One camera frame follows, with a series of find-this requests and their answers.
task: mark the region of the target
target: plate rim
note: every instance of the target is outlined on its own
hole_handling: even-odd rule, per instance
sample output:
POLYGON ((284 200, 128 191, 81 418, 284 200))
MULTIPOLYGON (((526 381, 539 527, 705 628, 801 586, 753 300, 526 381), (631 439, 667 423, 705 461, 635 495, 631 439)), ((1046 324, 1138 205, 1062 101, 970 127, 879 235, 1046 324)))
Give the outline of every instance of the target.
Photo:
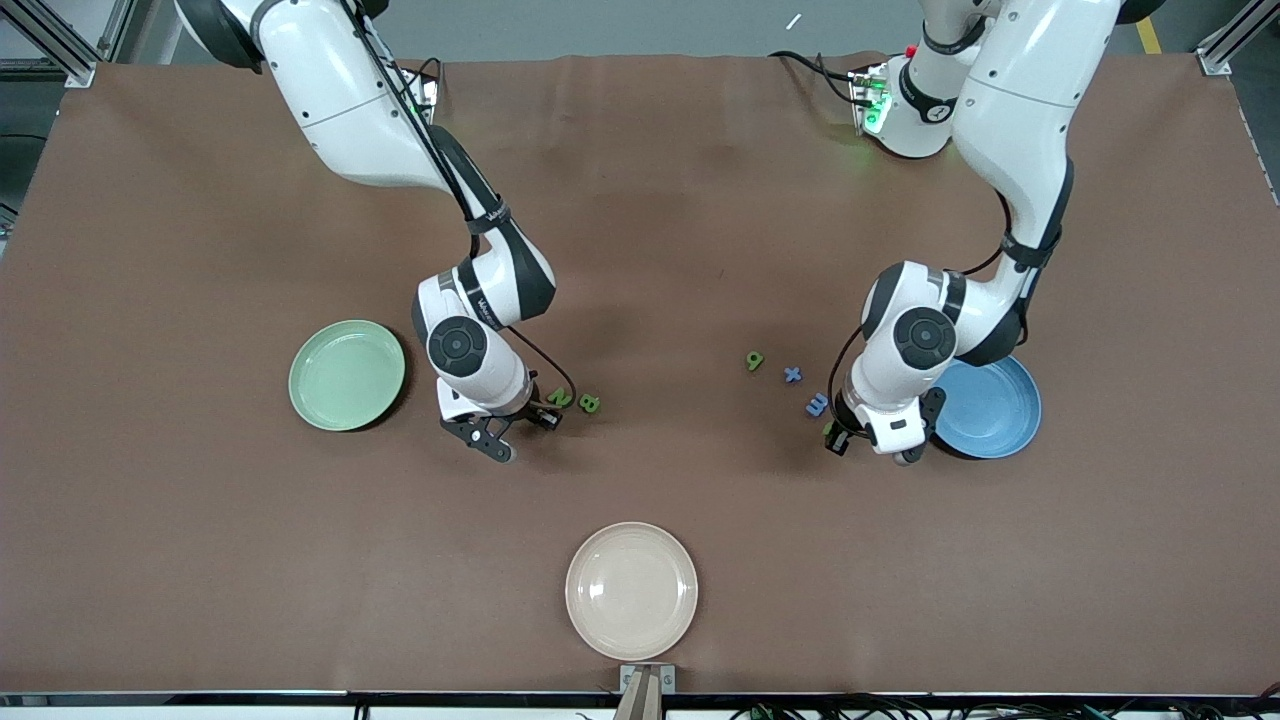
POLYGON ((668 530, 666 530, 663 528, 659 528, 658 525, 654 525, 652 523, 645 523, 645 521, 641 521, 641 520, 623 520, 621 523, 613 523, 612 525, 605 525, 605 527, 595 530, 594 533, 591 533, 590 537, 588 537, 585 541, 582 541, 582 544, 580 544, 579 548, 577 548, 577 551, 573 552, 573 559, 570 560, 570 562, 568 562, 568 570, 566 570, 566 573, 564 573, 564 611, 568 612, 568 620, 573 625, 573 630, 577 632, 577 637, 582 638, 582 642, 585 642, 588 644, 588 647, 590 647, 595 652, 599 652, 600 655, 603 655, 605 657, 611 657, 613 660, 620 660, 622 662, 640 662, 643 660, 649 660, 652 657, 658 657, 659 655, 662 655, 662 653, 667 652, 668 650, 676 647, 676 644, 678 644, 680 641, 685 638, 685 633, 687 633, 690 625, 694 624, 694 616, 698 615, 698 597, 699 597, 699 589, 698 588, 699 588, 699 583, 698 583, 698 565, 694 564, 694 556, 689 553, 689 548, 685 547, 685 543, 680 542, 680 538, 677 538, 676 536, 673 536, 671 532, 668 532, 668 530), (690 588, 692 589, 692 596, 694 596, 692 610, 689 612, 689 618, 686 618, 685 621, 681 624, 680 632, 676 633, 675 639, 671 641, 671 643, 667 644, 666 647, 663 647, 663 648, 658 650, 657 652, 654 652, 653 655, 643 655, 643 656, 614 655, 614 653, 608 652, 604 648, 599 647, 591 638, 588 637, 588 633, 582 632, 582 626, 579 625, 579 619, 573 614, 573 605, 570 602, 570 588, 573 585, 573 583, 572 583, 573 569, 579 566, 579 561, 582 557, 582 552, 591 543, 594 543, 600 536, 603 536, 605 533, 611 533, 611 532, 617 532, 620 528, 626 528, 626 527, 641 528, 641 529, 645 529, 645 530, 657 532, 659 536, 666 536, 668 539, 671 539, 673 543, 676 543, 676 547, 678 547, 681 550, 681 552, 684 552, 685 559, 689 561, 689 571, 692 574, 692 583, 690 584, 690 588))
POLYGON ((289 393, 289 404, 293 406, 293 411, 300 418, 302 418, 308 425, 311 425, 311 427, 314 427, 316 429, 328 430, 328 432, 349 432, 349 430, 358 430, 360 428, 364 428, 365 425, 372 423, 374 420, 376 420, 378 418, 380 418, 383 415, 383 413, 387 413, 388 407, 396 405, 396 398, 399 397, 401 392, 404 389, 404 378, 406 378, 407 374, 408 374, 408 359, 404 356, 404 347, 403 347, 403 345, 401 345, 399 338, 396 337, 396 333, 393 333, 390 331, 390 328, 388 328, 387 325, 384 325, 381 323, 378 323, 378 322, 374 322, 374 320, 367 320, 367 319, 364 319, 364 318, 348 318, 346 320, 337 320, 334 323, 329 323, 328 325, 320 328, 319 331, 311 333, 311 337, 308 337, 306 340, 306 342, 303 342, 302 346, 298 347, 298 351, 293 355, 293 363, 289 364, 289 375, 287 378, 285 384, 287 384, 287 389, 288 389, 288 393, 289 393), (364 329, 369 334, 375 334, 375 333, 376 334, 381 334, 381 336, 384 336, 385 340, 390 341, 390 343, 398 350, 398 352, 396 354, 396 357, 397 357, 398 365, 399 365, 398 366, 399 382, 398 382, 396 392, 392 393, 392 398, 387 404, 387 407, 383 407, 381 410, 379 410, 378 414, 374 415, 372 418, 370 418, 367 420, 364 420, 364 421, 361 421, 358 424, 349 425, 349 427, 346 427, 346 425, 323 425, 319 421, 316 421, 316 419, 314 419, 312 416, 310 416, 310 414, 307 411, 303 411, 303 407, 307 407, 307 405, 305 402, 302 402, 302 400, 301 400, 301 391, 297 391, 297 383, 296 383, 294 378, 297 377, 297 373, 300 370, 300 366, 301 366, 300 364, 303 360, 303 355, 307 352, 307 350, 311 347, 311 345, 314 342, 316 342, 316 340, 320 336, 323 336, 323 334, 333 331, 334 328, 338 328, 340 325, 347 325, 347 324, 357 325, 360 329, 364 329))
MULTIPOLYGON (((959 357, 956 360, 960 361, 960 363, 964 363, 964 360, 960 360, 959 357)), ((1021 378, 1024 378, 1027 380, 1027 383, 1029 383, 1030 388, 1034 391, 1036 421, 1032 425, 1032 433, 1027 437, 1027 439, 1024 439, 1016 447, 1014 447, 1012 450, 1009 450, 1006 452, 970 452, 969 450, 964 450, 964 448, 956 447, 955 445, 952 445, 951 442, 948 442, 947 439, 945 439, 942 437, 942 433, 938 432, 942 428, 942 423, 941 423, 942 418, 938 418, 938 423, 934 427, 933 434, 934 434, 934 437, 938 438, 940 442, 942 442, 943 445, 946 445, 951 450, 955 450, 956 452, 960 452, 960 454, 966 455, 969 457, 973 457, 975 460, 1001 460, 1004 457, 1010 457, 1012 455, 1016 455, 1016 454, 1021 452, 1023 450, 1027 450, 1027 446, 1029 446, 1032 443, 1032 441, 1036 439, 1036 436, 1039 432, 1041 421, 1044 418, 1044 401, 1043 401, 1043 398, 1041 396, 1039 384, 1036 382, 1036 378, 1032 377, 1032 373, 1030 373, 1030 370, 1027 369, 1027 365, 1023 365, 1023 361, 1019 360, 1019 359, 1016 359, 1016 357, 1014 357, 1012 355, 1006 355, 1006 356, 1001 357, 1000 360, 996 360, 995 363, 989 363, 987 365, 969 365, 968 363, 965 363, 965 365, 969 365, 969 368, 972 368, 974 370, 978 370, 978 372, 993 372, 1001 364, 1004 364, 1004 368, 1001 368, 1001 369, 1004 369, 1006 373, 1010 372, 1010 366, 1016 368, 1016 373, 1021 378)))

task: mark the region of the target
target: green plastic number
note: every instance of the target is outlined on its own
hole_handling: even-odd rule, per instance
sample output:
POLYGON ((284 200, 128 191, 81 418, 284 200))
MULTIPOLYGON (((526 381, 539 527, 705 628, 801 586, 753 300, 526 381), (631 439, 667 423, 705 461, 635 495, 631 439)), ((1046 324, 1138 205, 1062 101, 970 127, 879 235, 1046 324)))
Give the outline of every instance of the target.
POLYGON ((570 402, 573 402, 573 398, 570 397, 567 392, 564 392, 564 388, 558 387, 556 388, 556 392, 547 396, 547 402, 550 402, 557 407, 564 407, 570 402))

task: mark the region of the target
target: plate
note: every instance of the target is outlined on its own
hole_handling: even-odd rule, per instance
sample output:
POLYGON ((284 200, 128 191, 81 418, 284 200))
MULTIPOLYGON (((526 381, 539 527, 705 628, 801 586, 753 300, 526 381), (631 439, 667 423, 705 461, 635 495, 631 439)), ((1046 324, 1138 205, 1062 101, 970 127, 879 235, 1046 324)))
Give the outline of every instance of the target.
POLYGON ((956 360, 936 387, 947 392, 947 401, 934 433, 957 452, 982 460, 1009 457, 1039 429, 1039 388, 1011 356, 980 368, 956 360))
POLYGON ((311 336, 289 368, 289 400, 321 430, 372 423, 404 386, 404 350, 390 331, 343 320, 311 336))
POLYGON ((564 579, 564 605, 586 644, 637 662, 671 650, 689 629, 698 607, 698 573, 667 530, 618 523, 577 550, 564 579))

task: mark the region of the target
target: black circular joint cap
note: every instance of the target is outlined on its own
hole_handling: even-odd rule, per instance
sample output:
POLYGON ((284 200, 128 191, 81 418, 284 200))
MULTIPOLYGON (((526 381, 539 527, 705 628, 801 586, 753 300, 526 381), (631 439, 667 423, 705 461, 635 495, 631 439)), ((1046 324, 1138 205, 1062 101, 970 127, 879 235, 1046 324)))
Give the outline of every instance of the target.
POLYGON ((902 361, 916 370, 946 363, 956 350, 956 328, 932 307, 913 307, 893 323, 893 342, 902 361))
POLYGON ((471 318, 445 318, 426 338, 426 354, 442 372, 465 378, 480 369, 488 345, 480 323, 471 318))

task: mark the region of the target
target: gray floor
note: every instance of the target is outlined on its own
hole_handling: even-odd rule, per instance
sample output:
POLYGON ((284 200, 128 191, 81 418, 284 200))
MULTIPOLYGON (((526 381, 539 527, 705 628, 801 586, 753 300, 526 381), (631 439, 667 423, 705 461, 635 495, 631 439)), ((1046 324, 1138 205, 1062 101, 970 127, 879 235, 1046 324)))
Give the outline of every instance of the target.
MULTIPOLYGON (((214 61, 180 32, 170 0, 150 1, 131 59, 214 61)), ((1153 23, 1166 53, 1188 51, 1242 5, 1169 0, 1153 23)), ((918 40, 919 23, 919 8, 905 0, 393 0, 378 20, 398 55, 444 61, 897 51, 918 40), (796 14, 800 19, 786 29, 796 14)), ((1142 44, 1124 27, 1111 50, 1142 53, 1142 44)), ((1262 158, 1280 170, 1280 32, 1265 31, 1233 67, 1262 158)), ((45 135, 61 95, 58 83, 0 82, 0 133, 45 135)), ((0 201, 20 209, 38 156, 38 142, 0 138, 0 201)))

